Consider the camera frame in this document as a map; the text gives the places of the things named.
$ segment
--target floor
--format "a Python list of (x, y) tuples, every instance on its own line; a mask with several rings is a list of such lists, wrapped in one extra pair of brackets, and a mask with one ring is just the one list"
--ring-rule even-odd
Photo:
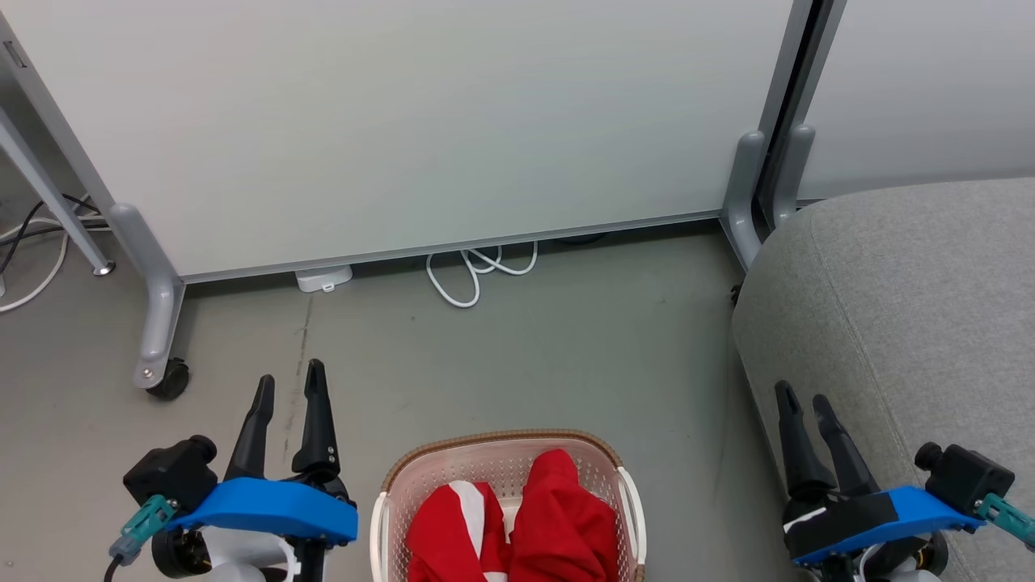
[[(144, 288), (114, 239), (97, 237), (114, 273), (92, 277), (71, 250), (42, 295), (0, 315), (5, 581), (99, 579), (136, 510), (121, 475), (196, 433), (220, 447), (221, 474), (263, 374), (278, 383), (267, 475), (286, 476), (313, 357), (327, 367), (342, 476), (361, 515), (362, 539), (331, 554), (328, 580), (369, 579), (371, 506), (408, 450), (550, 427), (594, 433), (626, 461), (652, 580), (795, 579), (779, 484), (729, 337), (740, 274), (715, 224), (544, 244), (530, 274), (483, 277), (481, 302), (466, 311), (436, 294), (420, 259), (357, 266), (328, 294), (299, 292), (290, 274), (197, 286), (176, 347), (193, 379), (170, 403), (129, 382)], [(19, 251), (8, 298), (50, 270), (57, 241)], [(455, 261), (437, 272), (468, 291)], [(144, 556), (115, 579), (164, 578)]]

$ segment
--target gray fabric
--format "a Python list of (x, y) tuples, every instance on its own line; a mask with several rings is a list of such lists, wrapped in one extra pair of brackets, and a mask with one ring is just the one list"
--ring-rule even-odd
[[(957, 443), (1012, 469), (1008, 499), (1035, 514), (1035, 179), (801, 210), (763, 245), (733, 325), (777, 460), (773, 384), (787, 379), (808, 408), (830, 398), (885, 489), (922, 486), (924, 442)], [(1035, 555), (997, 528), (949, 537), (944, 580), (1035, 580)]]

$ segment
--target plastic basket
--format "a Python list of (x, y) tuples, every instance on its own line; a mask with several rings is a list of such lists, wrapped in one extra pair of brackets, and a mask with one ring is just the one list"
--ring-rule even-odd
[(618, 577), (642, 582), (647, 557), (643, 505), (632, 477), (602, 440), (579, 431), (484, 433), (426, 444), (403, 457), (385, 477), (371, 519), (374, 582), (406, 582), (410, 551), (406, 533), (421, 503), (453, 481), (486, 482), (503, 507), (507, 532), (521, 506), (522, 490), (536, 457), (563, 448), (579, 469), (579, 482), (615, 510)]

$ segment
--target whiteboard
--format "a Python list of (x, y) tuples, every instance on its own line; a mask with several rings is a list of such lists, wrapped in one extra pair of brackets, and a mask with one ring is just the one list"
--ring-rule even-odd
[(0, 0), (181, 275), (721, 207), (792, 0)]
[(850, 0), (799, 199), (1035, 175), (1035, 3)]

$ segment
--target red cloth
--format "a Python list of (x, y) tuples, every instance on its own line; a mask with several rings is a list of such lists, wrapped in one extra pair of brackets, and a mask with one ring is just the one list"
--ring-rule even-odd
[(615, 512), (564, 450), (532, 464), (509, 545), (504, 527), (489, 484), (440, 487), (407, 532), (409, 582), (618, 582)]
[(406, 545), (413, 552), (409, 582), (507, 579), (510, 546), (503, 510), (487, 483), (453, 482), (436, 489), (413, 517)]
[(510, 582), (618, 582), (615, 511), (579, 485), (563, 450), (532, 464), (510, 543)]

